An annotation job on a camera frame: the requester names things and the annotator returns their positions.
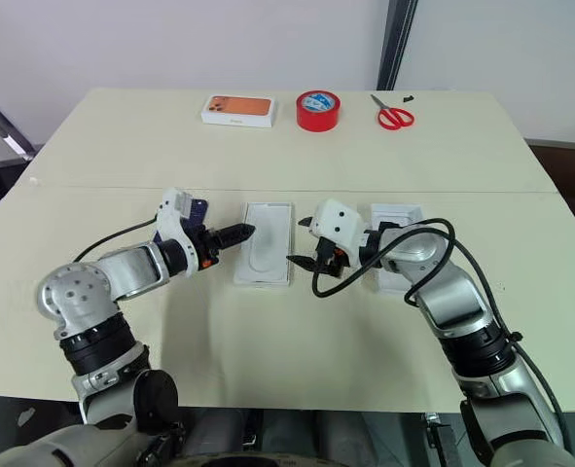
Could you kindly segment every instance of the white box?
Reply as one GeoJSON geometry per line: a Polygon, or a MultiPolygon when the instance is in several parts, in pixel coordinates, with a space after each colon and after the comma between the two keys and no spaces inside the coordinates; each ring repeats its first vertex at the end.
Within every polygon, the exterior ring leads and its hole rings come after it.
{"type": "Polygon", "coordinates": [[[288,202],[249,202],[244,222],[255,226],[241,244],[234,283],[254,287],[287,286],[291,251],[292,206],[288,202]]]}
{"type": "MultiPolygon", "coordinates": [[[[415,204],[372,204],[372,228],[376,231],[380,222],[394,222],[400,227],[423,220],[421,206],[415,204]]],[[[411,283],[401,274],[377,269],[377,290],[381,294],[404,295],[411,283]]]]}
{"type": "Polygon", "coordinates": [[[200,111],[200,118],[206,124],[263,128],[273,125],[275,115],[276,100],[273,97],[246,95],[212,94],[200,111]]]}

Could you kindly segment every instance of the orange phone image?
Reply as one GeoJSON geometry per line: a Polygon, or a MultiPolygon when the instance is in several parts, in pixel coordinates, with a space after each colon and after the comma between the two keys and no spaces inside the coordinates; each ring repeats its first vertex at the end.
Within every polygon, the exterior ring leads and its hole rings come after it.
{"type": "Polygon", "coordinates": [[[267,115],[270,105],[269,99],[216,95],[209,102],[207,110],[223,114],[267,115]]]}

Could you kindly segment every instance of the blue label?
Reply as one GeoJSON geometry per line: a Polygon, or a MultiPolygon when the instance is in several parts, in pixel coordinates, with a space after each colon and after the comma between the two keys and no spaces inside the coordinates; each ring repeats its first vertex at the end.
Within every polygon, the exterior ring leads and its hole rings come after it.
{"type": "Polygon", "coordinates": [[[335,107],[335,99],[324,92],[317,92],[303,99],[303,107],[311,112],[328,112],[335,107]]]}

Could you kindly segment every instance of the red tape roll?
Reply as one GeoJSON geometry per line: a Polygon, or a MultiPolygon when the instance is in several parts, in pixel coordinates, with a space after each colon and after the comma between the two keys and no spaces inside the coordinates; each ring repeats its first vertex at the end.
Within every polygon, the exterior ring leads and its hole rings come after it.
{"type": "Polygon", "coordinates": [[[327,90],[310,90],[296,100],[296,120],[308,131],[327,131],[339,120],[341,101],[327,90]]]}

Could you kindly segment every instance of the floor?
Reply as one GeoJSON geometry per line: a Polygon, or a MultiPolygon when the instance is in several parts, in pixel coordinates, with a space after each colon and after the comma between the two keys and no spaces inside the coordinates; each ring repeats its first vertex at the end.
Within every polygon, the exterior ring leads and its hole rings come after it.
{"type": "MultiPolygon", "coordinates": [[[[539,146],[533,146],[532,150],[575,215],[575,150],[539,146]]],[[[25,164],[0,168],[6,186],[12,187],[24,169],[25,164]]],[[[427,446],[420,414],[364,413],[364,417],[377,451],[378,465],[439,465],[436,452],[427,446]]],[[[566,419],[575,449],[575,413],[568,413],[566,419]]],[[[57,428],[79,421],[77,406],[72,403],[0,397],[0,451],[27,444],[57,428]]],[[[481,465],[471,451],[460,415],[442,414],[442,422],[453,427],[462,465],[481,465]]]]}

